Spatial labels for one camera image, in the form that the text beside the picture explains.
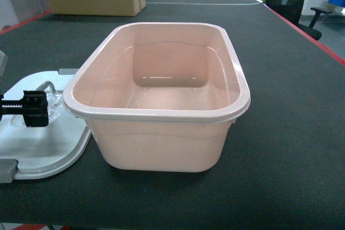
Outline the black toothed gripper finger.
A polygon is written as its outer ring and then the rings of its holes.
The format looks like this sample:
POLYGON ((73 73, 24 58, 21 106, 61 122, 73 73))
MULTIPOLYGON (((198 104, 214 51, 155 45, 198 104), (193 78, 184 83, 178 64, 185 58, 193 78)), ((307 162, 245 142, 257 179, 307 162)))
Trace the black toothed gripper finger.
POLYGON ((46 127, 49 124, 47 94, 41 90, 24 90, 20 100, 5 100, 1 93, 3 115, 22 115, 26 127, 46 127))

